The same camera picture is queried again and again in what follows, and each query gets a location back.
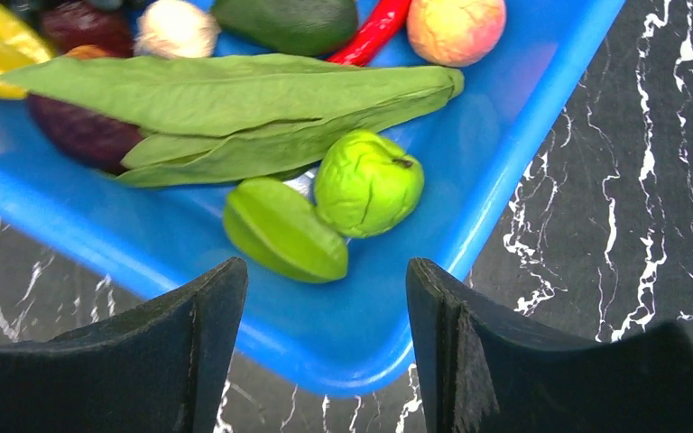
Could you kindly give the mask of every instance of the avocado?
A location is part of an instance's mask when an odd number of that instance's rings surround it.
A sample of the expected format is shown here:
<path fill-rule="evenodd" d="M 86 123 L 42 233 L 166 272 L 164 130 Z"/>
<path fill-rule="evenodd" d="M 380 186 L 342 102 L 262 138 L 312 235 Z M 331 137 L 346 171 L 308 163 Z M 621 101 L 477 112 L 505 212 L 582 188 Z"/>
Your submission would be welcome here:
<path fill-rule="evenodd" d="M 224 32 L 297 56 L 335 51 L 358 28 L 355 0 L 216 0 L 211 14 Z"/>

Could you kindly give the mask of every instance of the red chili pepper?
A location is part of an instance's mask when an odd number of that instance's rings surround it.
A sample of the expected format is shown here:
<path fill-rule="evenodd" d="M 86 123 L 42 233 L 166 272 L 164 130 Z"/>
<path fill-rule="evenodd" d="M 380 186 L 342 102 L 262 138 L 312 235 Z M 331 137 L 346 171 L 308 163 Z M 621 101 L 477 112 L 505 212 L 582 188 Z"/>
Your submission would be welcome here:
<path fill-rule="evenodd" d="M 411 0 L 379 0 L 352 41 L 331 55 L 328 61 L 365 66 L 405 25 L 410 9 Z"/>

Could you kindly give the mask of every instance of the peach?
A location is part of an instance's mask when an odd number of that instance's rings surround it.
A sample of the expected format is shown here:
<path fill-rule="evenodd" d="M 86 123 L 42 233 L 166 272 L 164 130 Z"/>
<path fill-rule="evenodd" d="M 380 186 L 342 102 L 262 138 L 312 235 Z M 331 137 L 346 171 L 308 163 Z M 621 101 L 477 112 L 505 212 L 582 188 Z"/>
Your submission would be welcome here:
<path fill-rule="evenodd" d="M 408 38 L 426 61 L 462 68 L 482 59 L 501 39 L 504 0 L 412 0 Z"/>

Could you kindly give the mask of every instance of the blue tray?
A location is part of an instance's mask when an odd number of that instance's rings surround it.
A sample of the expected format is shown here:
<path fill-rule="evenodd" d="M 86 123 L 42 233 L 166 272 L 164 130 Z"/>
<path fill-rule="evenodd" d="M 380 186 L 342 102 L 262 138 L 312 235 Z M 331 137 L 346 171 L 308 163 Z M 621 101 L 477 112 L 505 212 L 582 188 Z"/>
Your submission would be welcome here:
<path fill-rule="evenodd" d="M 195 2 L 208 9 L 210 0 Z M 253 262 L 237 349 L 314 392 L 350 396 L 413 360 L 404 275 L 428 257 L 463 279 L 624 0 L 507 0 L 504 37 L 445 109 L 386 131 L 423 164 L 417 210 L 353 241 L 342 281 L 306 285 Z M 361 16 L 375 0 L 360 0 Z M 228 34 L 217 54 L 256 53 Z M 402 32 L 374 66 L 421 64 Z M 61 156 L 22 102 L 0 101 L 0 217 L 150 299 L 238 252 L 227 188 L 129 189 Z"/>

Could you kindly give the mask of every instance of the marble countertop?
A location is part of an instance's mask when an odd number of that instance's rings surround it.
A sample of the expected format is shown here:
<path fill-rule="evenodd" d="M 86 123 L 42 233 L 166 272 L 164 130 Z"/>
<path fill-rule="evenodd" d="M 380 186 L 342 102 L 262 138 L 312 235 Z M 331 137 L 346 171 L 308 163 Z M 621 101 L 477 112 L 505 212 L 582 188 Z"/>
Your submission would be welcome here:
<path fill-rule="evenodd" d="M 693 0 L 629 0 L 467 283 L 608 342 L 693 319 Z M 140 300 L 0 220 L 0 344 L 48 339 Z M 353 399 L 235 354 L 217 433 L 423 432 L 415 366 Z"/>

